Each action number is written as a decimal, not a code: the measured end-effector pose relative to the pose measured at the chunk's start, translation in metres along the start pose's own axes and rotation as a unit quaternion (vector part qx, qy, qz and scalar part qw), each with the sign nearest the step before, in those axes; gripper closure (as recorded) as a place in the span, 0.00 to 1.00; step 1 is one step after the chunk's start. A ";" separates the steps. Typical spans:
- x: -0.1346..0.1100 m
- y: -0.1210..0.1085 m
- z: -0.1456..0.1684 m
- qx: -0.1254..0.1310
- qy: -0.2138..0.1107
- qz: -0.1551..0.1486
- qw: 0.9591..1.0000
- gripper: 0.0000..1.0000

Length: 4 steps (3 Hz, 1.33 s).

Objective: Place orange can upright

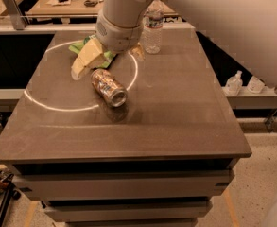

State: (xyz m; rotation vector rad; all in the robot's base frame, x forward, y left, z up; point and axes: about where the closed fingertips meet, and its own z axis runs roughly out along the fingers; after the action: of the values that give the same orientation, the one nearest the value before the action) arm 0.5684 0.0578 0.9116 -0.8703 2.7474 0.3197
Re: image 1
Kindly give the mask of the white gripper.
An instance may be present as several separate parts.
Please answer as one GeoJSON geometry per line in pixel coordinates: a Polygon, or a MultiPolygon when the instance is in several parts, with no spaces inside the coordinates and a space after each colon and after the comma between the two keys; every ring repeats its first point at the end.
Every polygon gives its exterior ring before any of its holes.
{"type": "Polygon", "coordinates": [[[144,48],[138,43],[143,28],[142,24],[131,28],[116,26],[105,17],[102,9],[98,13],[95,26],[97,38],[90,39],[80,50],[71,66],[72,78],[81,79],[89,70],[101,66],[106,61],[103,45],[113,53],[123,53],[130,50],[131,55],[138,61],[144,61],[144,48]]]}

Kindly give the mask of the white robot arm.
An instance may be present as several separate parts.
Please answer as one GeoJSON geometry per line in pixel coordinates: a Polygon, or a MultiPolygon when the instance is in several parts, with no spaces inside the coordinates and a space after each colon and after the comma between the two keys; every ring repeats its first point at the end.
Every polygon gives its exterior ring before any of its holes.
{"type": "MultiPolygon", "coordinates": [[[[161,0],[188,23],[251,69],[277,94],[277,0],[161,0]]],[[[74,79],[103,61],[106,51],[122,53],[138,44],[143,15],[153,0],[104,0],[95,37],[71,67],[74,79]]]]}

